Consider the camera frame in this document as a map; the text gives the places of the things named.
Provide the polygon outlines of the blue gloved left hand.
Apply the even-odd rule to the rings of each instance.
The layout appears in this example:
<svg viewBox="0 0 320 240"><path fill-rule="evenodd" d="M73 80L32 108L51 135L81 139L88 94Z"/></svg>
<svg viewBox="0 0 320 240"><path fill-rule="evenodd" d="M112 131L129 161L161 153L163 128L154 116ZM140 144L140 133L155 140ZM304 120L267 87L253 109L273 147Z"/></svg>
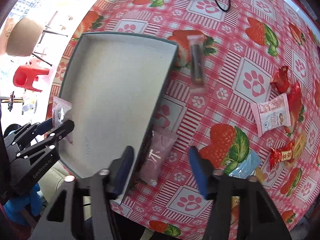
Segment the blue gloved left hand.
<svg viewBox="0 0 320 240"><path fill-rule="evenodd" d="M42 210L42 200L38 192L38 183L25 196L11 198L3 207L7 217L16 224L29 226L27 220L22 216L21 211L29 204L33 216L38 216Z"/></svg>

